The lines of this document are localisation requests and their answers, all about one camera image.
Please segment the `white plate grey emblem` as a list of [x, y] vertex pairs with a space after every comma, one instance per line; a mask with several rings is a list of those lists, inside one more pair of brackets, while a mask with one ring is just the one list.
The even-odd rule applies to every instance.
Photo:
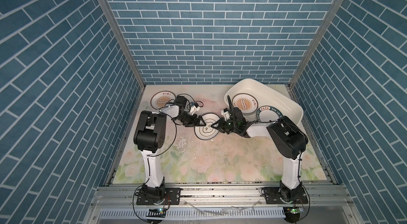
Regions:
[[202, 116], [205, 126], [195, 127], [195, 135], [200, 140], [212, 140], [218, 134], [219, 131], [212, 128], [212, 125], [220, 120], [220, 117], [215, 113], [207, 113]]

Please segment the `green rim plate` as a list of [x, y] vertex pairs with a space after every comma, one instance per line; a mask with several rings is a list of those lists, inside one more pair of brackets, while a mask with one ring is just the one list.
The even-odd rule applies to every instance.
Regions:
[[276, 121], [281, 117], [282, 112], [273, 106], [262, 106], [256, 112], [256, 120], [259, 122]]

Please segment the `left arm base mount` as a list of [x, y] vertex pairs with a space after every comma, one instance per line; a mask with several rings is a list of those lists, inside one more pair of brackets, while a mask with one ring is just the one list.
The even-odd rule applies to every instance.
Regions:
[[136, 204], [138, 206], [159, 205], [163, 204], [164, 201], [166, 201], [165, 204], [172, 206], [179, 205], [181, 189], [167, 188], [165, 186], [165, 182], [162, 182], [162, 184], [158, 187], [148, 187], [147, 185], [143, 184], [136, 195]]

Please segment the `orange sunburst plate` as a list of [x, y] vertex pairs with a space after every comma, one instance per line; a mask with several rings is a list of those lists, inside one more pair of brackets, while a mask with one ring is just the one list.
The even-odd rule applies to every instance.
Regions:
[[258, 101], [250, 94], [237, 94], [232, 99], [232, 104], [237, 107], [242, 114], [251, 115], [255, 113], [259, 107]]
[[166, 103], [175, 100], [176, 96], [171, 91], [160, 91], [156, 93], [150, 100], [151, 107], [159, 110], [164, 107]]

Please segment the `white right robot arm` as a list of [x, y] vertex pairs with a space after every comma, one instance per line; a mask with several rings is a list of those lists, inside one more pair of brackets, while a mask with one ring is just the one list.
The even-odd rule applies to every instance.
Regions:
[[224, 117], [211, 127], [221, 133], [235, 133], [244, 138], [265, 137], [272, 140], [283, 157], [280, 189], [288, 192], [299, 189], [301, 155], [308, 144], [305, 133], [287, 116], [269, 121], [247, 121], [236, 107], [224, 111]]

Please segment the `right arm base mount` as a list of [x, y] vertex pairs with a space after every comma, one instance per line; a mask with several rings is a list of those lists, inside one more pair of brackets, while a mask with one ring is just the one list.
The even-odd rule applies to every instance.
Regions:
[[260, 190], [260, 193], [265, 198], [266, 204], [309, 203], [302, 182], [294, 189], [280, 182], [279, 187], [265, 187]]

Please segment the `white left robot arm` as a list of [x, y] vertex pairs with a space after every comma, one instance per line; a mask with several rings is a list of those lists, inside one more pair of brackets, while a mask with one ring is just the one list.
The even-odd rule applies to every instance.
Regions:
[[167, 120], [180, 121], [185, 127], [206, 126], [202, 116], [185, 111], [182, 104], [167, 104], [158, 112], [142, 111], [134, 134], [134, 144], [141, 151], [146, 171], [142, 186], [148, 192], [164, 190], [164, 176], [161, 171], [160, 149], [164, 145]]

